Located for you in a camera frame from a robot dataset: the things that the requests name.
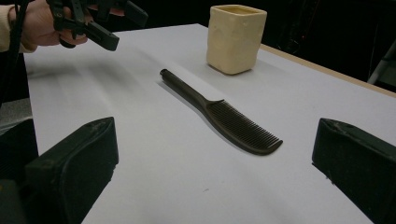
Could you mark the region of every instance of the black comb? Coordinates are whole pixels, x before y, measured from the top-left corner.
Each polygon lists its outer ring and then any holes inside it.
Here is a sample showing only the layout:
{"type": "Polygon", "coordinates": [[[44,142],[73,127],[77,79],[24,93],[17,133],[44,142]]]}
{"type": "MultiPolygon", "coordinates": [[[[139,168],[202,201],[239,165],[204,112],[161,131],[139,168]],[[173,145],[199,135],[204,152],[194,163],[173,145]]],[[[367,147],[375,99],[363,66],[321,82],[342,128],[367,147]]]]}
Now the black comb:
{"type": "Polygon", "coordinates": [[[206,100],[167,69],[163,69],[160,74],[172,90],[199,109],[212,126],[236,146],[255,155],[267,155],[282,145],[282,140],[265,131],[226,101],[206,100]]]}

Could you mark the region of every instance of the cable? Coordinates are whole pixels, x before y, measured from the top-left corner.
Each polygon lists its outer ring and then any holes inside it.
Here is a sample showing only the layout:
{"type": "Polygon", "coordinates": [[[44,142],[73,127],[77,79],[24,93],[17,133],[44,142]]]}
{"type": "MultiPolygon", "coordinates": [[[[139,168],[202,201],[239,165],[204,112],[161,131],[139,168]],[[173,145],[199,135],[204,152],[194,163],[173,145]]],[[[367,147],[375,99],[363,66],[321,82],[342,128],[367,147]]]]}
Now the cable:
{"type": "Polygon", "coordinates": [[[29,5],[29,0],[22,0],[20,8],[18,8],[17,3],[15,3],[15,5],[17,19],[15,21],[15,25],[12,27],[10,32],[7,62],[3,76],[0,80],[0,109],[3,101],[6,98],[9,85],[12,78],[14,77],[15,68],[17,66],[17,61],[20,54],[22,26],[26,13],[26,8],[29,5]]]}

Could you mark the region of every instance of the cup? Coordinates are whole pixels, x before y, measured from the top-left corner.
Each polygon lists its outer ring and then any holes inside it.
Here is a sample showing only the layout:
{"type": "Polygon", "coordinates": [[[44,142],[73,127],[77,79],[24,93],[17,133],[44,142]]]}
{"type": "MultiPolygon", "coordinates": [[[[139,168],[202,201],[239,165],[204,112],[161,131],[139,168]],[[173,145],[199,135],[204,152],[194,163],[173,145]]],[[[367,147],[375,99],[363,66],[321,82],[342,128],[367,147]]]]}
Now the cup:
{"type": "Polygon", "coordinates": [[[211,7],[207,63],[227,75],[251,69],[256,64],[266,18],[266,11],[254,7],[211,7]]]}

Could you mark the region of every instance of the wooden table edge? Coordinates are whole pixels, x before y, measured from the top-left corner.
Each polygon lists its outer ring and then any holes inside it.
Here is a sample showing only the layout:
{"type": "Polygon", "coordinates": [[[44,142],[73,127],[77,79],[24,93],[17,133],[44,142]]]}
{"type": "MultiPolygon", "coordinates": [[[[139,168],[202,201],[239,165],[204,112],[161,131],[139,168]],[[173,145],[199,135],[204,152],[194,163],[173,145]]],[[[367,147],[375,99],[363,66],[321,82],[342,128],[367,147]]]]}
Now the wooden table edge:
{"type": "Polygon", "coordinates": [[[260,49],[263,49],[265,51],[274,53],[277,56],[280,56],[282,58],[286,58],[286,59],[291,60],[293,62],[296,62],[296,63],[299,63],[301,65],[304,65],[306,67],[315,69],[315,70],[317,70],[319,72],[322,72],[324,74],[327,74],[327,75],[330,75],[330,76],[333,76],[333,77],[338,77],[338,78],[341,78],[341,79],[343,79],[345,81],[351,82],[353,84],[360,85],[360,86],[362,86],[364,88],[367,88],[369,90],[377,91],[377,92],[383,93],[383,94],[385,94],[387,96],[391,96],[391,97],[396,98],[396,92],[387,91],[385,89],[379,88],[379,87],[377,87],[375,85],[372,85],[370,83],[358,80],[358,79],[356,79],[354,77],[349,77],[349,76],[344,75],[342,73],[335,72],[332,69],[320,66],[320,65],[315,64],[315,63],[311,63],[311,62],[309,62],[307,60],[304,60],[304,59],[298,58],[298,57],[296,57],[294,55],[291,55],[291,54],[288,54],[286,52],[283,52],[283,51],[281,51],[279,49],[274,49],[274,48],[271,48],[271,47],[263,45],[263,44],[260,46],[260,49]]]}

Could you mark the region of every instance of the human hand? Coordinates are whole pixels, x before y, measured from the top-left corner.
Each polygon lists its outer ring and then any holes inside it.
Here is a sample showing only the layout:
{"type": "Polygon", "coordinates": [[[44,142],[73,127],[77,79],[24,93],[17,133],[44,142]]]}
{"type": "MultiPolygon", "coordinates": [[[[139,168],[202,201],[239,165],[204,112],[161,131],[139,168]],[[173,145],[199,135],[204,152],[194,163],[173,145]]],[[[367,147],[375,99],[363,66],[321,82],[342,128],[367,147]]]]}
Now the human hand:
{"type": "MultiPolygon", "coordinates": [[[[111,9],[110,13],[123,16],[123,11],[119,9],[111,9]]],[[[72,18],[70,8],[64,7],[64,15],[66,18],[72,18]]],[[[15,18],[15,10],[11,9],[8,19],[15,21],[15,18]]],[[[85,13],[85,21],[93,21],[88,11],[85,13]]],[[[22,44],[24,46],[53,46],[60,43],[60,38],[71,45],[80,45],[88,40],[85,35],[78,35],[74,39],[70,30],[55,31],[50,5],[46,0],[35,0],[29,3],[22,27],[22,44]]]]}

